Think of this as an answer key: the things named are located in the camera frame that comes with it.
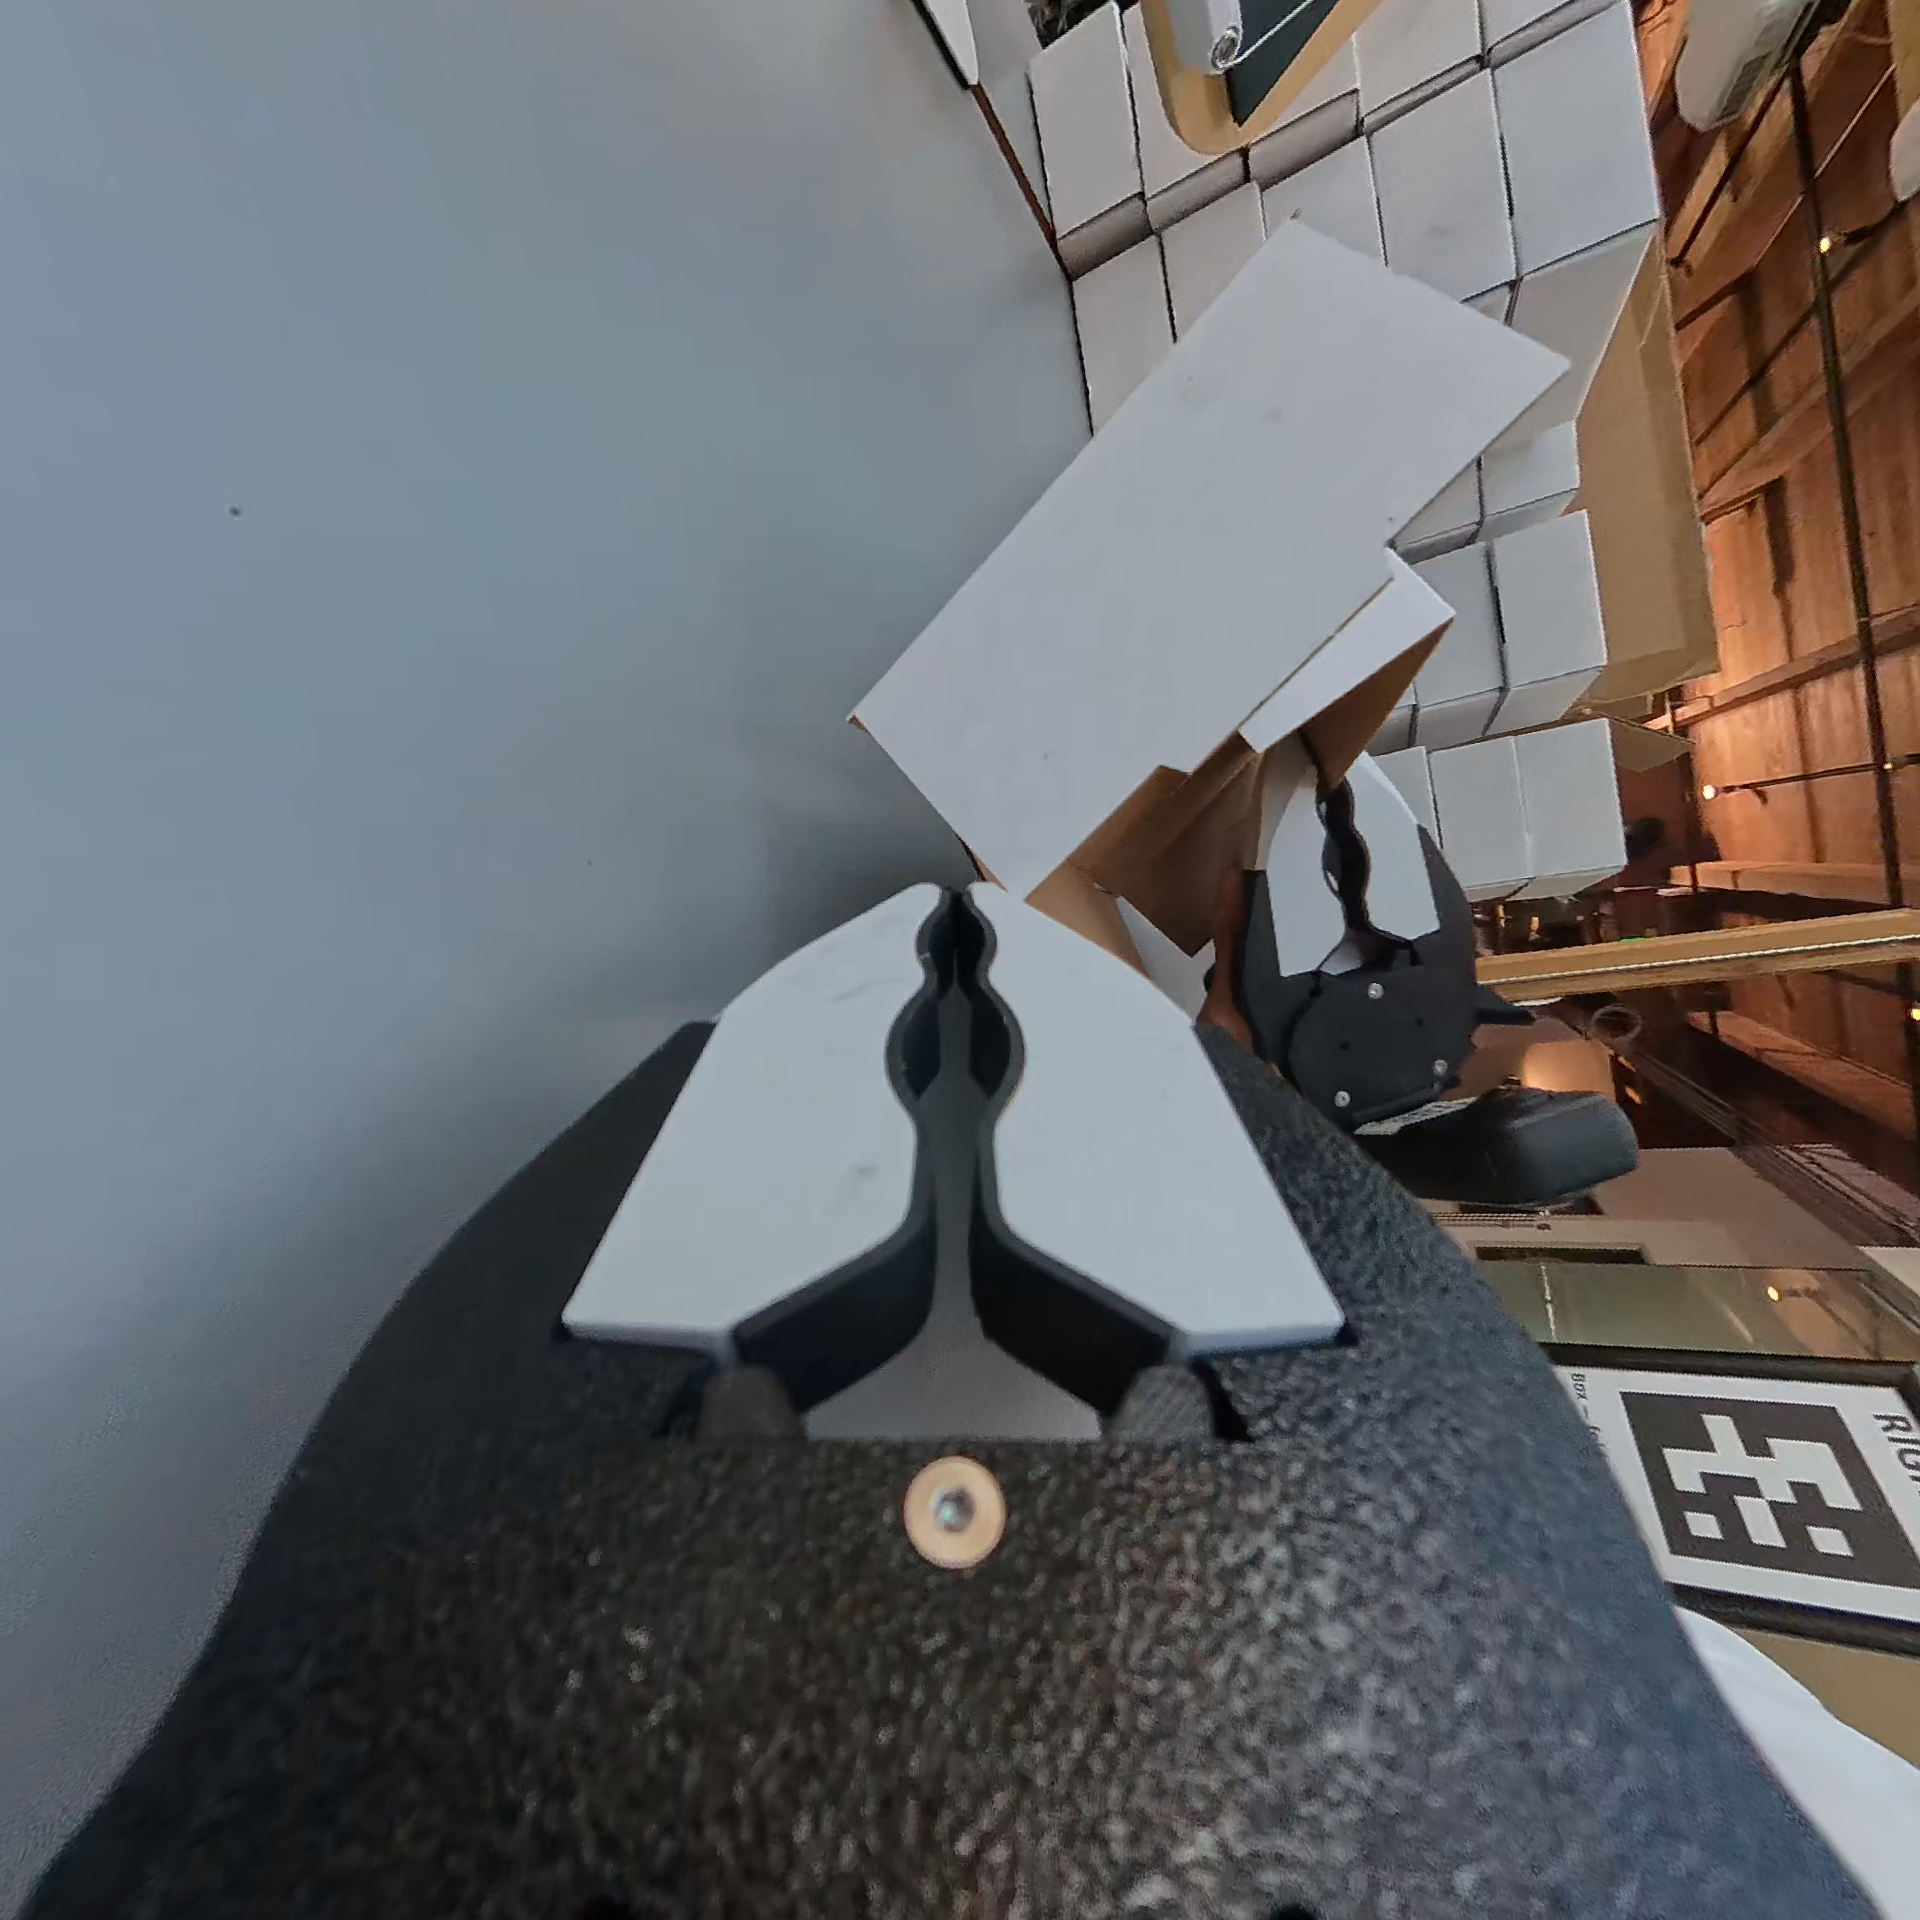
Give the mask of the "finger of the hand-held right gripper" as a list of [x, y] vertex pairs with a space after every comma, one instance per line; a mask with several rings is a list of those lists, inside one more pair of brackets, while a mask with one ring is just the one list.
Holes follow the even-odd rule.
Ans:
[[1349, 934], [1327, 879], [1327, 825], [1310, 758], [1261, 758], [1256, 872], [1282, 977], [1318, 971]]
[[1426, 841], [1400, 792], [1379, 772], [1349, 772], [1346, 924], [1363, 963], [1392, 963], [1443, 928]]

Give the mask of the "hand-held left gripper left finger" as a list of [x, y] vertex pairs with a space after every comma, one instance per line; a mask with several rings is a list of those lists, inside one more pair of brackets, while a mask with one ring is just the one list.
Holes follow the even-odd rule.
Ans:
[[926, 1327], [954, 895], [906, 888], [731, 999], [567, 1299], [568, 1337], [826, 1403]]

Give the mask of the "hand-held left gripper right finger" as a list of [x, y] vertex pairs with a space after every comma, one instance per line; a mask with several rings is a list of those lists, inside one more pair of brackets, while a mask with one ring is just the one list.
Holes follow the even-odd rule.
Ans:
[[1123, 959], [967, 889], [976, 1319], [1118, 1411], [1150, 1370], [1338, 1343], [1338, 1306], [1183, 1011]]

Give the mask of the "white cardboard box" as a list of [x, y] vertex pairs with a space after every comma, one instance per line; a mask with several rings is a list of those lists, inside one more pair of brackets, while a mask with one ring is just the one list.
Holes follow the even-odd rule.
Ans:
[[1392, 542], [1568, 360], [1288, 223], [855, 704], [1006, 895], [1069, 874], [1186, 953], [1259, 755], [1344, 775], [1447, 611]]

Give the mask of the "brown cardboard carton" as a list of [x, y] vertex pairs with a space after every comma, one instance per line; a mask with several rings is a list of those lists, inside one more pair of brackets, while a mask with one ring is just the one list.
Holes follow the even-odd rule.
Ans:
[[1711, 567], [1660, 233], [1647, 243], [1575, 422], [1576, 507], [1588, 514], [1605, 668], [1583, 710], [1640, 718], [1719, 670]]

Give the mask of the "black and white marker tag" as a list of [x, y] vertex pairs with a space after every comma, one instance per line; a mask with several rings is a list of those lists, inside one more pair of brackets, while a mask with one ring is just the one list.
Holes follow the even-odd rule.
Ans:
[[1549, 1344], [1672, 1601], [1915, 1657], [1910, 1361]]

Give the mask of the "stack of white boxes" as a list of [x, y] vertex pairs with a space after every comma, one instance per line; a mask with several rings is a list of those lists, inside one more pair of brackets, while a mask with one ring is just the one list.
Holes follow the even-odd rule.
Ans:
[[1535, 850], [1509, 849], [1494, 800], [1547, 792], [1592, 758], [1559, 744], [1605, 668], [1588, 514], [1568, 513], [1575, 422], [1662, 219], [1627, 4], [1583, 4], [1506, 59], [1398, 99], [1398, 118], [1365, 120], [1331, 156], [1240, 183], [1110, 256], [1074, 284], [1072, 313], [1095, 432], [1288, 223], [1568, 360], [1392, 542], [1419, 586], [1387, 595], [1382, 617], [1448, 619], [1359, 751], [1435, 755], [1434, 825], [1468, 855], [1469, 899], [1541, 895], [1547, 879], [1590, 880], [1623, 860], [1538, 825]]

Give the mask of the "white air conditioner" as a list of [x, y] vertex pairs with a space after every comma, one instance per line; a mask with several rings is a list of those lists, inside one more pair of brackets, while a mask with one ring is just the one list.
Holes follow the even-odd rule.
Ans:
[[1736, 122], [1786, 71], [1814, 3], [1691, 3], [1672, 102], [1694, 132]]

